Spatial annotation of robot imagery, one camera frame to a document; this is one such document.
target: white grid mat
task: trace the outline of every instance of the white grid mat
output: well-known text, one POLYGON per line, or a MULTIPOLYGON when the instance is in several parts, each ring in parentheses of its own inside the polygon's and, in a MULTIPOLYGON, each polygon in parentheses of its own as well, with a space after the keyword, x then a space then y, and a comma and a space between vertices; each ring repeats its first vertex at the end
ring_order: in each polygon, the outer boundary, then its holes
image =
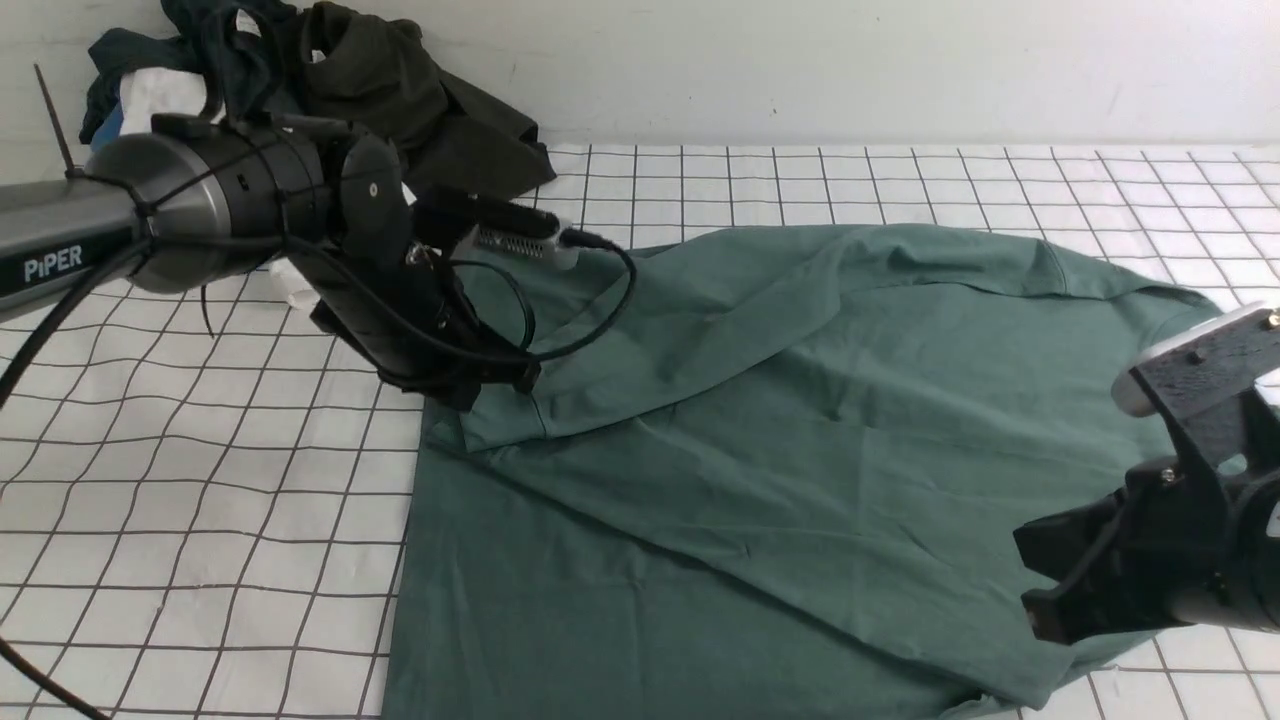
MULTIPOLYGON (((553 159, 562 178, 531 200, 632 247, 735 224, 938 223, 1043 237, 1224 307, 1280 305, 1280 151, 553 159)), ((120 719, 375 719, 421 404, 276 302, 265 273, 210 300, 218 340, 196 293, 101 288, 0 413, 0 635, 120 719)), ((0 327, 0 356, 36 322, 0 327)), ((1178 630, 1117 665, 1009 717, 1280 720, 1280 638, 1178 630)), ((72 716, 0 669, 0 720, 72 716)))

